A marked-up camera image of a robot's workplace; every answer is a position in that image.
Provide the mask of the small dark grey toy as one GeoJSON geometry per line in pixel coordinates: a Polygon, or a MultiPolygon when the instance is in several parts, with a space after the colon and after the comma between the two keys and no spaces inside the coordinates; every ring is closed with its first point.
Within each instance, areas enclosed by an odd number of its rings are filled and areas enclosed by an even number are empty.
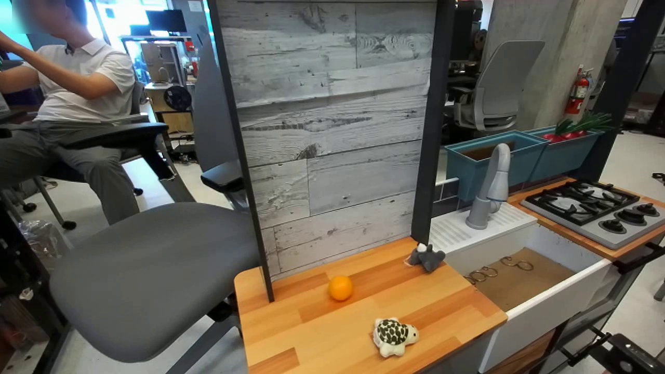
{"type": "Polygon", "coordinates": [[[420,243],[410,255],[410,264],[420,267],[425,272],[434,272],[442,264],[442,260],[446,260],[442,251],[425,243],[420,243]]]}

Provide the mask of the green white turtle toy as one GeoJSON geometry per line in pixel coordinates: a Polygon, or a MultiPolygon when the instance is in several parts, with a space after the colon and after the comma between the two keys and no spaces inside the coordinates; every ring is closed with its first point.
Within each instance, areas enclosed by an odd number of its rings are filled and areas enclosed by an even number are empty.
{"type": "Polygon", "coordinates": [[[381,357],[402,357],[417,341],[417,328],[400,318],[379,318],[372,328],[372,341],[381,357]]]}

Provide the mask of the orange ball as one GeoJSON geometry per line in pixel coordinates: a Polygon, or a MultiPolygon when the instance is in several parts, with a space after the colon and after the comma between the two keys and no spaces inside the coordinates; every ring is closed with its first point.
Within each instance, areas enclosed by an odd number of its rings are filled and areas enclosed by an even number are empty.
{"type": "Polygon", "coordinates": [[[332,276],[328,281],[328,295],[335,301],[346,301],[353,295],[353,281],[350,276],[332,276]]]}

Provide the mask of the blue planter box near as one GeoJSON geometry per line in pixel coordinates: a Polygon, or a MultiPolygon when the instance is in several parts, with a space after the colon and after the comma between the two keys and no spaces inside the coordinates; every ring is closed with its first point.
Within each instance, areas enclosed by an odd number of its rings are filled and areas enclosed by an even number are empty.
{"type": "Polygon", "coordinates": [[[530,181],[535,167],[545,150],[545,141],[526,134],[495,134],[460,143],[450,143],[447,175],[460,181],[458,198],[472,202],[485,181],[489,160],[499,143],[511,150],[509,185],[525,185],[530,181]]]}

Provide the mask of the blue planter box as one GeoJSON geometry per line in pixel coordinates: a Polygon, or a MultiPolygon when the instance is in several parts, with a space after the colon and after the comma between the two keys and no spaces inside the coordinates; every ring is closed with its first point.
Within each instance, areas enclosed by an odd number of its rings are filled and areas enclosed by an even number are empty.
{"type": "Polygon", "coordinates": [[[458,198],[472,202],[485,181],[489,160],[499,143],[511,150],[509,185],[525,185],[530,181],[535,167],[545,150],[545,141],[526,134],[495,134],[460,143],[450,143],[447,175],[460,181],[458,198]]]}
{"type": "Polygon", "coordinates": [[[545,143],[530,177],[530,181],[537,184],[578,170],[599,141],[600,134],[580,131],[570,135],[555,135],[552,128],[535,128],[530,131],[530,137],[545,143]]]}

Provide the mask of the grey faucet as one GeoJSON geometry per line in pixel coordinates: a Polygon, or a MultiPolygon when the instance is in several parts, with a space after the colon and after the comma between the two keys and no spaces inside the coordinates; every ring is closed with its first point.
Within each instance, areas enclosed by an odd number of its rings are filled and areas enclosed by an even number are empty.
{"type": "Polygon", "coordinates": [[[487,177],[472,204],[469,217],[466,218],[468,227],[476,230],[485,230],[489,227],[491,217],[507,199],[509,167],[511,167],[511,150],[507,143],[499,143],[491,154],[487,177]]]}

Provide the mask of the grey office chair far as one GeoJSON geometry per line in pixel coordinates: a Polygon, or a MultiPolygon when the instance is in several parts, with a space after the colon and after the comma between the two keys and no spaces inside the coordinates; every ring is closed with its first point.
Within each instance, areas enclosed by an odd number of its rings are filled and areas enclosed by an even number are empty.
{"type": "Polygon", "coordinates": [[[542,42],[507,42],[499,45],[482,68],[469,103],[460,106],[460,125],[479,134],[511,128],[526,77],[542,48],[542,42]]]}

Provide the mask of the grey office chair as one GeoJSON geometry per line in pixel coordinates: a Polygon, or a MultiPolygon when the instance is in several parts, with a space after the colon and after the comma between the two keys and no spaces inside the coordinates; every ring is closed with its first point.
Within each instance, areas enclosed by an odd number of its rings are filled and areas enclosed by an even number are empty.
{"type": "Polygon", "coordinates": [[[479,134],[511,128],[526,77],[542,48],[542,42],[507,42],[499,45],[482,68],[469,103],[460,106],[460,125],[479,134]]]}
{"type": "Polygon", "coordinates": [[[126,363],[154,359],[210,315],[212,326],[167,371],[187,374],[237,325],[234,281],[259,264],[250,212],[181,202],[76,245],[50,272],[50,293],[92,347],[126,363]]]}

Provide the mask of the blue planter box far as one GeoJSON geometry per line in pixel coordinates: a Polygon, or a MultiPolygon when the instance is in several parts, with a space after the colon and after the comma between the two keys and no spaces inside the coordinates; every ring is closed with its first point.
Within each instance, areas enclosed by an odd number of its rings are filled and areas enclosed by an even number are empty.
{"type": "Polygon", "coordinates": [[[530,177],[530,181],[537,184],[578,170],[599,141],[600,134],[580,131],[570,135],[555,135],[552,128],[535,128],[530,131],[530,137],[545,143],[530,177]]]}

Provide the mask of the grey office chair near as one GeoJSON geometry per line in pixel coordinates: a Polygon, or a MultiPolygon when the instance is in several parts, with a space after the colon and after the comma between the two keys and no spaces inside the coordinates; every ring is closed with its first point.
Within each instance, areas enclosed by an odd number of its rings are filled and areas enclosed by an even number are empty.
{"type": "Polygon", "coordinates": [[[250,212],[181,202],[76,245],[50,272],[50,293],[92,347],[126,363],[154,359],[210,315],[212,326],[167,371],[187,374],[237,325],[234,281],[259,264],[250,212]]]}

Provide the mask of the white sink basin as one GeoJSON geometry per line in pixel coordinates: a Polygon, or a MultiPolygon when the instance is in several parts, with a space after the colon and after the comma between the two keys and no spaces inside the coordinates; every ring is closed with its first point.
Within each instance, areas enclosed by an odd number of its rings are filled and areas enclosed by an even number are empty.
{"type": "Polygon", "coordinates": [[[431,245],[499,306],[507,320],[455,354],[447,368],[489,374],[560,325],[612,292],[613,264],[547,229],[535,217],[504,204],[485,230],[469,229],[466,212],[431,223],[431,245]]]}

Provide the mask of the red fire extinguisher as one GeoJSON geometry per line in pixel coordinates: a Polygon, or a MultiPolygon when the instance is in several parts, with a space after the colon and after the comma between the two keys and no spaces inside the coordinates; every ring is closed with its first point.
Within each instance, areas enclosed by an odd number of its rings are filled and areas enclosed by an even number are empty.
{"type": "Polygon", "coordinates": [[[568,116],[575,116],[582,110],[588,88],[591,88],[591,73],[584,67],[580,67],[565,105],[568,116]]]}

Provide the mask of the black gas stovetop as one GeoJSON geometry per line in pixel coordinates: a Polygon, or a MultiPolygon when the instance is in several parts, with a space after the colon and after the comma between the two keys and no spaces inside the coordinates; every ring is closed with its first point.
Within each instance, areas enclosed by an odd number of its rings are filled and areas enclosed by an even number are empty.
{"type": "Polygon", "coordinates": [[[647,198],[588,181],[545,189],[530,196],[525,205],[609,249],[619,249],[665,224],[665,210],[647,198]]]}

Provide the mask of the seated person white shirt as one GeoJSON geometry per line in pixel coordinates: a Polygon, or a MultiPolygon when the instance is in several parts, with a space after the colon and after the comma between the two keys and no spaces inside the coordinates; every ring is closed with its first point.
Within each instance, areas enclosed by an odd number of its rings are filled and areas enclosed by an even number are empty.
{"type": "Polygon", "coordinates": [[[9,189],[62,162],[93,189],[106,223],[117,224],[139,212],[120,151],[105,145],[66,150],[62,141],[92,135],[110,118],[132,112],[133,64],[126,53],[90,34],[86,0],[66,0],[62,11],[62,45],[27,50],[0,35],[0,48],[23,61],[0,73],[0,92],[40,88],[43,93],[35,118],[0,139],[0,188],[9,189]]]}

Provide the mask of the black vertical frame post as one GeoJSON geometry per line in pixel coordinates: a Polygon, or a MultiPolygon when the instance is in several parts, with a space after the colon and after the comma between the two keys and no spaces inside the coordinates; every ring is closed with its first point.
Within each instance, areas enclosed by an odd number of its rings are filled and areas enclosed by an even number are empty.
{"type": "Polygon", "coordinates": [[[413,202],[411,238],[427,243],[431,238],[434,181],[442,137],[446,93],[450,84],[450,57],[454,40],[455,0],[437,0],[431,88],[423,128],[417,189],[413,202]]]}

